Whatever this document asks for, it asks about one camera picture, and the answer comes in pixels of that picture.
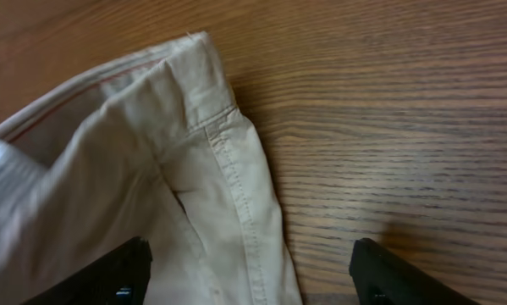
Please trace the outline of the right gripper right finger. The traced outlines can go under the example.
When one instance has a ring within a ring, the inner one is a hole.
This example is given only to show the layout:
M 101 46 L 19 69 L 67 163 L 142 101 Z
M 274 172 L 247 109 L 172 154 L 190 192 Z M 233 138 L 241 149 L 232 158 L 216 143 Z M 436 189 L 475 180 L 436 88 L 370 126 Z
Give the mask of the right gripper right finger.
M 349 273 L 360 305 L 478 305 L 369 238 L 355 241 Z

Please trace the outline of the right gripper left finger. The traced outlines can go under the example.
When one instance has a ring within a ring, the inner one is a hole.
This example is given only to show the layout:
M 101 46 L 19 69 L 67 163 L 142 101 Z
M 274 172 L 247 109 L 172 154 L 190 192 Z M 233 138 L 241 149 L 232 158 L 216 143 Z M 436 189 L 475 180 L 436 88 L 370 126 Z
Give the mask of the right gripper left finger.
M 137 236 L 24 305 L 143 305 L 151 264 L 149 242 Z

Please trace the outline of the beige khaki shorts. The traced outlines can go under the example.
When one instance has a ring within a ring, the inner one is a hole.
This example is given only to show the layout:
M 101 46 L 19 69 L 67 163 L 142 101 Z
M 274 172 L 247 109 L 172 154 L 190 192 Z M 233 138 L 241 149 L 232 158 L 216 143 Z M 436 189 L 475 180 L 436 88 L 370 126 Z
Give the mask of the beige khaki shorts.
M 0 304 L 134 237 L 148 304 L 298 304 L 254 125 L 198 32 L 88 70 L 0 124 Z

